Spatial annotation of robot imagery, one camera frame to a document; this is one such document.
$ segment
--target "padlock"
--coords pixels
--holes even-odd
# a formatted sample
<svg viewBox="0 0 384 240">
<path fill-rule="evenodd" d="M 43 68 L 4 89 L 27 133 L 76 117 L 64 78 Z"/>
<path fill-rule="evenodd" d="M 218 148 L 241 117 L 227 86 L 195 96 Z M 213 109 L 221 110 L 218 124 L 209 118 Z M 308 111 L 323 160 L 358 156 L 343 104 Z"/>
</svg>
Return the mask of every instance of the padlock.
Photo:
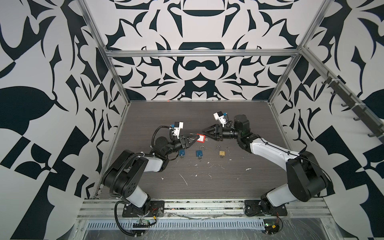
<svg viewBox="0 0 384 240">
<path fill-rule="evenodd" d="M 184 149 L 179 150 L 179 156 L 181 158 L 184 158 L 184 156 L 185 156 L 185 150 Z"/>
<path fill-rule="evenodd" d="M 199 162 L 201 162 L 201 158 L 203 157 L 203 151 L 201 150 L 201 147 L 203 147 L 204 151 L 205 151 L 205 147 L 204 146 L 200 146 L 200 150 L 196 151 L 196 157 L 199 158 Z"/>
<path fill-rule="evenodd" d="M 216 150 L 217 150 L 217 148 L 218 148 L 218 150 L 219 150 L 219 151 L 218 151 L 219 156 L 220 156 L 220 157 L 224 157 L 224 156 L 225 156 L 225 151 L 220 151 L 220 149 L 221 149 L 220 146 L 217 146 L 217 147 L 216 147 Z"/>
</svg>

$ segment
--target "patterned wall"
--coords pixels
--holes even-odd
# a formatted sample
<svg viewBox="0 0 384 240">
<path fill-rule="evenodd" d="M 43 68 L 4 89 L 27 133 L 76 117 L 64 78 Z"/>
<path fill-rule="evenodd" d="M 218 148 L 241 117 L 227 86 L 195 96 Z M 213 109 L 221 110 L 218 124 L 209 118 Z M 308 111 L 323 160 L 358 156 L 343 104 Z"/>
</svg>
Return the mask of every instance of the patterned wall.
<svg viewBox="0 0 384 240">
<path fill-rule="evenodd" d="M 76 1 L 0 1 L 0 45 L 1 239 L 63 239 L 125 103 Z"/>
<path fill-rule="evenodd" d="M 336 0 L 308 44 L 381 119 L 384 119 L 383 20 L 382 0 Z"/>
<path fill-rule="evenodd" d="M 321 2 L 87 0 L 111 50 L 296 48 Z M 130 99 L 266 100 L 287 58 L 117 58 L 115 65 Z"/>
<path fill-rule="evenodd" d="M 267 100 L 289 56 L 114 58 L 131 100 Z"/>
<path fill-rule="evenodd" d="M 384 118 L 384 4 L 336 0 L 309 44 L 333 73 Z M 321 195 L 336 223 L 359 240 L 384 237 L 384 145 L 302 57 L 274 105 L 295 151 L 307 150 L 332 179 Z"/>
</svg>

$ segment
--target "brass padlock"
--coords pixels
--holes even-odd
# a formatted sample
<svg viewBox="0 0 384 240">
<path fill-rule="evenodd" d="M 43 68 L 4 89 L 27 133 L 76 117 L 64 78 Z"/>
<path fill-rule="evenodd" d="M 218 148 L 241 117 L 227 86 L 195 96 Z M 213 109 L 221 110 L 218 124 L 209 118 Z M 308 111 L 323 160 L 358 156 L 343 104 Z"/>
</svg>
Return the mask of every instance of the brass padlock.
<svg viewBox="0 0 384 240">
<path fill-rule="evenodd" d="M 220 151 L 220 149 L 221 149 L 220 146 L 217 146 L 217 147 L 216 147 L 216 150 L 217 150 L 217 148 L 219 148 L 219 152 L 218 152 L 219 156 L 220 156 L 220 157 L 224 157 L 224 156 L 225 156 L 225 151 Z"/>
</svg>

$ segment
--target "work surface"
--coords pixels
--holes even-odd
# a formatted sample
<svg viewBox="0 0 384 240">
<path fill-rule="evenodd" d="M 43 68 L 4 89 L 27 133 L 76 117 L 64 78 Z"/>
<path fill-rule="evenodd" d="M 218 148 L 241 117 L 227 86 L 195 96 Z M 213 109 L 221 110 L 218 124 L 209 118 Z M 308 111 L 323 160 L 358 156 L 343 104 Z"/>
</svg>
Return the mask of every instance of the work surface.
<svg viewBox="0 0 384 240">
<path fill-rule="evenodd" d="M 213 113 L 218 111 L 228 113 L 230 120 L 238 114 L 246 115 L 253 133 L 285 147 L 265 102 L 135 101 L 129 107 L 113 161 L 125 149 L 149 153 L 151 137 L 160 125 L 184 122 L 180 135 L 201 134 L 202 129 L 219 123 L 213 117 Z M 159 136 L 169 139 L 169 130 L 159 130 L 156 138 Z M 201 162 L 196 157 L 200 146 L 206 149 Z M 225 158 L 220 158 L 216 146 L 225 151 Z M 170 161 L 163 172 L 145 172 L 139 186 L 153 199 L 255 198 L 285 183 L 283 169 L 241 149 L 235 139 L 224 139 L 222 142 L 206 139 L 205 143 L 196 142 L 187 149 L 184 158 Z M 100 198 L 110 198 L 108 188 L 103 187 Z"/>
</svg>

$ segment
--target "blue padlock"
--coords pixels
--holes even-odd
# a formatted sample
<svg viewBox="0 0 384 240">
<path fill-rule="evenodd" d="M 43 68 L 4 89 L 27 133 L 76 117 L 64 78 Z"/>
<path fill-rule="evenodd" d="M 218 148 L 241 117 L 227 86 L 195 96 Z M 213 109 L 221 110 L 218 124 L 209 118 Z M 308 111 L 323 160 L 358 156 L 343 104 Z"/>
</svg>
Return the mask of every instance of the blue padlock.
<svg viewBox="0 0 384 240">
<path fill-rule="evenodd" d="M 179 150 L 179 156 L 180 156 L 181 158 L 184 158 L 184 156 L 185 156 L 185 151 L 184 151 L 184 149 Z"/>
<path fill-rule="evenodd" d="M 203 157 L 203 151 L 201 150 L 201 147 L 204 148 L 204 151 L 205 151 L 205 147 L 204 146 L 200 146 L 200 150 L 197 150 L 196 151 L 196 157 L 199 158 L 199 161 L 201 162 L 201 158 Z"/>
</svg>

